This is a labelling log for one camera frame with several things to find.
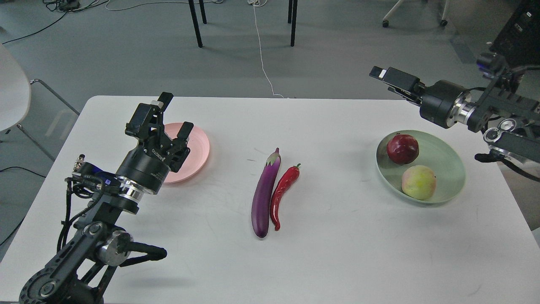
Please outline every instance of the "red chili pepper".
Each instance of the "red chili pepper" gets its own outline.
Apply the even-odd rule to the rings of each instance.
[[[270,202],[270,218],[275,225],[275,230],[278,231],[281,227],[278,218],[279,202],[283,193],[287,191],[291,185],[298,179],[300,176],[300,164],[292,166],[287,171],[278,182],[278,185],[275,187],[274,194],[272,195],[272,200]]]

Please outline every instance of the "eggplant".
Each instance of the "eggplant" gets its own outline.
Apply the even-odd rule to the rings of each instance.
[[[253,203],[251,204],[251,224],[253,231],[261,239],[268,234],[268,225],[270,223],[270,200],[272,199],[272,190],[274,189],[275,178],[278,175],[281,156],[279,148],[270,154],[266,160],[259,183],[255,189]]]

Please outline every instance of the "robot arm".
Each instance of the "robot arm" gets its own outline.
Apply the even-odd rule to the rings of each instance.
[[[470,89],[445,80],[426,87],[416,76],[379,67],[369,75],[419,106],[420,116],[440,127],[460,122],[472,132],[482,131],[494,160],[508,157],[540,163],[540,102],[516,94],[527,67],[510,69],[503,56],[489,53],[482,54],[477,64],[491,79],[477,101],[471,100]],[[502,120],[487,129],[493,116]]]
[[[66,179],[67,205],[71,204],[71,194],[92,200],[73,218],[67,208],[57,254],[24,285],[20,303],[100,304],[118,266],[166,257],[165,249],[133,242],[132,236],[115,223],[122,211],[136,214],[141,197],[157,194],[168,172],[178,172],[190,153],[187,141],[192,123],[185,122],[173,140],[164,131],[163,112],[172,97],[164,92],[156,102],[137,107],[125,132],[139,142],[115,174],[85,162],[84,155],[80,155],[72,177]],[[71,225],[77,231],[67,241]],[[128,259],[132,251],[146,255]],[[93,262],[93,266],[78,278],[77,270],[85,260]],[[105,266],[99,284],[90,287]]]

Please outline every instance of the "white chair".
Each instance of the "white chair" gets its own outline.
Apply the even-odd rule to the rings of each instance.
[[[40,145],[21,125],[21,121],[28,114],[30,109],[31,88],[34,83],[42,84],[47,90],[53,93],[60,101],[69,107],[75,114],[79,112],[69,105],[50,86],[39,79],[28,81],[21,66],[8,52],[0,45],[0,130],[6,130],[16,126],[26,135],[48,158],[55,160],[42,145]]]
[[[388,18],[390,18],[390,16],[392,16],[395,13],[397,8],[400,7],[400,5],[403,3],[403,1],[405,1],[405,0],[398,0],[397,3],[394,4],[394,6],[390,9],[390,11],[384,16],[384,18],[382,19],[382,27],[383,28],[388,27],[388,25],[390,24],[390,21],[388,21]],[[450,4],[450,0],[446,0],[446,2],[444,3],[444,10],[442,12],[441,21],[439,23],[442,27],[445,27],[448,24],[448,21],[446,21],[446,15],[447,15],[447,12],[448,12],[448,5],[449,4]]]

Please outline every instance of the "pink plate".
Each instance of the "pink plate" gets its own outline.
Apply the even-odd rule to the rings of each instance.
[[[168,123],[165,125],[165,133],[173,139],[176,138],[178,131],[182,127],[181,122]],[[208,136],[196,125],[190,133],[190,140],[187,142],[188,148],[191,150],[186,161],[177,173],[169,172],[165,178],[165,183],[176,183],[189,179],[195,175],[206,163],[210,154],[210,141]]]

